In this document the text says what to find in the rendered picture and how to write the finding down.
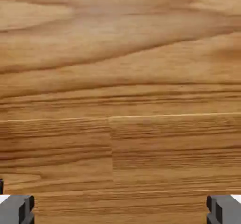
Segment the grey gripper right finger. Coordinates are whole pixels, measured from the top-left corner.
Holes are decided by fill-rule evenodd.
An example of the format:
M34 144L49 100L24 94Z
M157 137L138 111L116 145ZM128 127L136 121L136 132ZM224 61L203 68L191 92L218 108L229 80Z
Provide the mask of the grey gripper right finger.
M206 224L241 224L241 195L208 195Z

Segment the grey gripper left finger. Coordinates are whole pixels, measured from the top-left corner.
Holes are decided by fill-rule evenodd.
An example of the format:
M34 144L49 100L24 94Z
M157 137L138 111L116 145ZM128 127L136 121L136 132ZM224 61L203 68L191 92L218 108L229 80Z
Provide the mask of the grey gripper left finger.
M33 195L0 195L0 224L35 224Z

